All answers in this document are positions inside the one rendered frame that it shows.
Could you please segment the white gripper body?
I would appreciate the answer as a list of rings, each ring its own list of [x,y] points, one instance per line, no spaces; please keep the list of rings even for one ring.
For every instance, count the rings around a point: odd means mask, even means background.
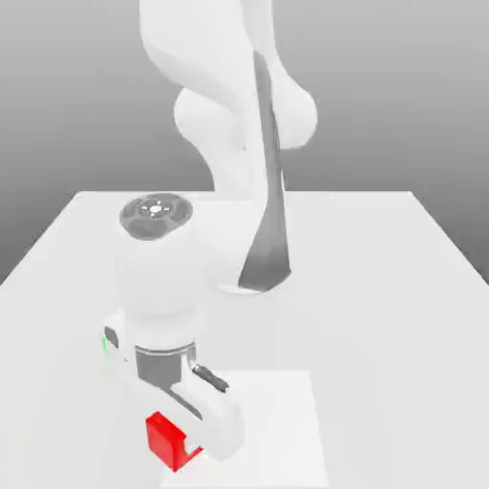
[[[164,390],[140,379],[133,362],[116,358],[113,365],[148,413],[164,415],[211,457],[226,460],[243,445],[240,404],[229,384],[206,367],[183,357],[181,380]]]

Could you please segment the small red cube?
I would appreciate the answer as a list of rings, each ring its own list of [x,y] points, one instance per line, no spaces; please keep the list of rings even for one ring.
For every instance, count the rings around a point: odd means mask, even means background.
[[[160,412],[147,417],[145,425],[150,451],[173,473],[203,451],[201,445],[192,444],[187,434]]]

